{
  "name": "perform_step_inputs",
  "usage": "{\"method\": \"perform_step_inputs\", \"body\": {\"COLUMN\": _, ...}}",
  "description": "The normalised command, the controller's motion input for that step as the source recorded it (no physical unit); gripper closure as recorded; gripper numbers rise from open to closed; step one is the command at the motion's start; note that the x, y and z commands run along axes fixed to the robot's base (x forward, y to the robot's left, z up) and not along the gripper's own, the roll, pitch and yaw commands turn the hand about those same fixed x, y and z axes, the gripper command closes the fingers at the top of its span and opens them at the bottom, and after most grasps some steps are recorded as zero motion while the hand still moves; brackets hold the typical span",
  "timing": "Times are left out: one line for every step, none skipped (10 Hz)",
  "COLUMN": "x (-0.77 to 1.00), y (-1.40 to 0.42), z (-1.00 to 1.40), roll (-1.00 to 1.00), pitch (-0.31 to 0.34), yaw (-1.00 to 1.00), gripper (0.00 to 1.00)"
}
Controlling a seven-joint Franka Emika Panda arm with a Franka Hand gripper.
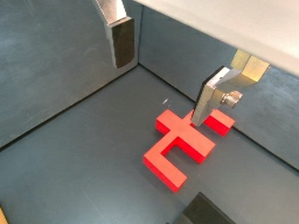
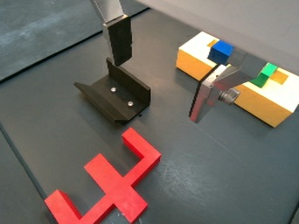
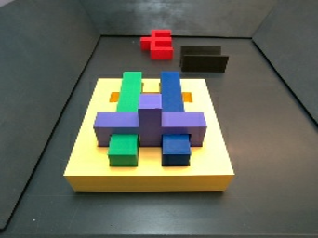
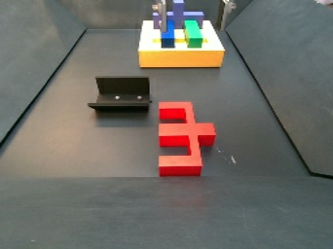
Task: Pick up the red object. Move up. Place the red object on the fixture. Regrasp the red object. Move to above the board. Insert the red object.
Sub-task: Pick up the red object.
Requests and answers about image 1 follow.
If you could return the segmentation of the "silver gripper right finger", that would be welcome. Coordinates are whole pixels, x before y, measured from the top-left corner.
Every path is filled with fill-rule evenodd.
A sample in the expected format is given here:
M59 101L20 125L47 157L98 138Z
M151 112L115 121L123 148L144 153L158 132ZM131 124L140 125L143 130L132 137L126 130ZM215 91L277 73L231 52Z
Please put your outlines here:
M231 68L222 66L202 83L191 122L200 126L220 105L234 108L243 96L240 89L256 84L268 68L266 61L236 50Z

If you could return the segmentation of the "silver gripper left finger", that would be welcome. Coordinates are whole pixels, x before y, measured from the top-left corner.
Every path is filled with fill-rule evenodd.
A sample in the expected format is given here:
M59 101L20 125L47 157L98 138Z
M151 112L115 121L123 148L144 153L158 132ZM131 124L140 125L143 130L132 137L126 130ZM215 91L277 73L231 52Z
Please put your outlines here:
M115 68L135 58L135 20L127 15L123 0L92 0L106 24Z

